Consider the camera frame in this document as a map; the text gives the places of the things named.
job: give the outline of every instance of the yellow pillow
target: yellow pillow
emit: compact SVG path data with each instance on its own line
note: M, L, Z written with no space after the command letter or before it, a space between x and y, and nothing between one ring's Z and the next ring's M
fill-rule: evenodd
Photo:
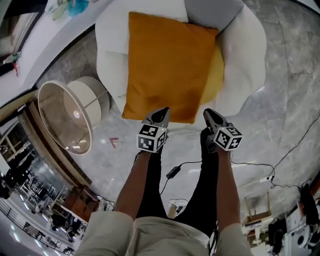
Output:
M171 122L194 123L218 31L130 12L129 33L122 117L143 120L157 108L170 107Z
M225 63L221 50L218 45L215 46L208 79L203 91L200 105L211 102L221 91L224 83Z

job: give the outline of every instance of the furniture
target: furniture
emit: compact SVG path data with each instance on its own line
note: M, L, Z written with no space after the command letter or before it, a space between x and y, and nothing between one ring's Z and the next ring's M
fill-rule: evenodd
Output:
M19 116L19 121L29 141L51 170L59 172L72 186L89 187L91 185L92 181L88 176L48 132L39 114L36 101L33 101Z
M10 121L14 122L15 118L21 114L22 106L24 104L28 104L28 102L30 102L35 96L35 93L35 90L23 93L23 95L21 95L20 97L14 98L13 100L2 106L0 109L0 126L4 126Z
M16 166L12 165L15 157L31 144L29 141L23 142L26 138L17 132L16 126L19 124L18 119L14 118L8 121L7 124L9 124L8 129L4 129L4 133L2 133L0 139L0 170L3 175L6 175L10 168L15 169L18 167L19 163L17 163Z
M93 128L109 111L106 89L89 76L65 85L45 82L39 89L38 107L42 121L54 140L67 151L82 155L93 141Z
M114 8L114 11L119 13L119 15L115 15L116 20L110 19L110 16L107 15L110 12L109 8ZM119 24L123 23L122 17L128 19L126 17L128 10L126 15L123 15L122 8L119 1L118 3L112 2L112 5L102 12L95 25L97 74L121 112L123 112L126 104L128 55L119 53L119 51L116 52L115 49L117 44L123 48L123 40L127 40L129 36L126 34L125 38L123 36L117 37L117 28L120 28ZM176 8L179 8L179 6L174 5L172 9L168 9L172 11ZM145 13L160 15L158 12L154 12L152 10ZM175 15L169 13L168 15L163 14L163 16L175 17L180 21L184 21L185 18L182 10L177 11ZM114 33L108 34L104 28L106 24L112 22L116 24ZM199 107L193 124L171 122L168 126L171 131L180 131L181 129L199 131L204 129L206 124L203 119L203 111L206 108L215 109L224 116L236 115L248 96L264 85L266 78L266 35L261 23L247 6L244 6L228 27L219 34L217 43L221 48L224 59L223 89L213 101Z
M99 200L87 187L74 187L61 207L81 221L88 223L90 216L98 209Z
M267 197L267 211L256 214L251 213L248 199L245 197L245 205L248 210L248 217L242 222L242 232L247 235L250 246L259 245L263 240L260 239L260 234L268 232L269 224L274 220L270 209L269 192L266 193Z
M0 13L4 15L3 10L8 8L11 1L1 0L0 2ZM66 15L58 22L44 13L32 28L21 50L21 57L17 61L19 76L16 76L14 70L0 76L2 85L0 106L32 88L65 47L83 32L94 29L97 17L110 2L111 0L99 0L96 3L90 3L83 13L75 17Z
M255 222L259 222L263 219L266 219L268 217L271 216L271 209L270 209L270 197L269 197L269 192L266 193L266 197L267 197L267 211L256 214L256 210L254 210L254 215L252 215L251 210L250 210L250 206L249 206L249 202L248 199L245 197L244 201L245 201L245 205L246 208L248 210L248 217L246 218L246 220L244 221L244 224L246 226L255 223Z

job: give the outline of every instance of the gray marble floor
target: gray marble floor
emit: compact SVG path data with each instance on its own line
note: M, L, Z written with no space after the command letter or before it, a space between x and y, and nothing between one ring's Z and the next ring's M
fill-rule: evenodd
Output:
M320 112L320 16L288 0L244 2L259 18L266 33L266 80L264 87L247 99L241 111L228 118L244 134L243 143L232 160L274 166L299 142ZM92 31L68 50L39 84L50 79L67 83L81 76L98 78L96 55L95 32ZM93 180L92 187L110 200L117 199L138 152L135 146L137 129L138 122L122 119L117 106L111 103L109 116L94 129L91 151L83 156L72 156ZM318 173L319 130L320 120L277 166L274 183L300 185ZM172 167L201 159L199 137L199 132L192 132L168 139L162 154L160 189ZM109 138L118 138L115 148ZM295 204L297 188L271 189L269 182L259 182L271 171L267 166L233 164L242 217L246 215L244 197L254 198L258 211L262 211L268 191L275 215ZM162 194L164 205L167 206L170 199L190 199L199 173L200 164L183 165Z

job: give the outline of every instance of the power adapter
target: power adapter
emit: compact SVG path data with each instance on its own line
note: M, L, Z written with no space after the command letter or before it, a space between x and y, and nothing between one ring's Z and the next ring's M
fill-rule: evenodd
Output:
M172 170L169 171L168 174L166 175L166 178L168 180L172 179L174 176L178 174L178 172L180 172L180 170L181 170L181 165L173 167Z

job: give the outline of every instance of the person's leg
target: person's leg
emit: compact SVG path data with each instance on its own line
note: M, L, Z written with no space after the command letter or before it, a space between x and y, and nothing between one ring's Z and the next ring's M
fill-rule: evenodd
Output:
M167 218L167 214L162 203L159 184L161 179L161 152L152 153L147 169L143 198L136 218L160 217Z
M200 135L201 143L201 172L199 181L185 210L174 220L192 226L209 237L217 228L217 182L218 182L218 153L208 153L206 139L207 129Z
M76 233L77 231L78 231L78 229L80 228L80 226L81 226L81 220L77 220L76 222L73 222L73 224L72 224L72 231L74 232L74 233Z

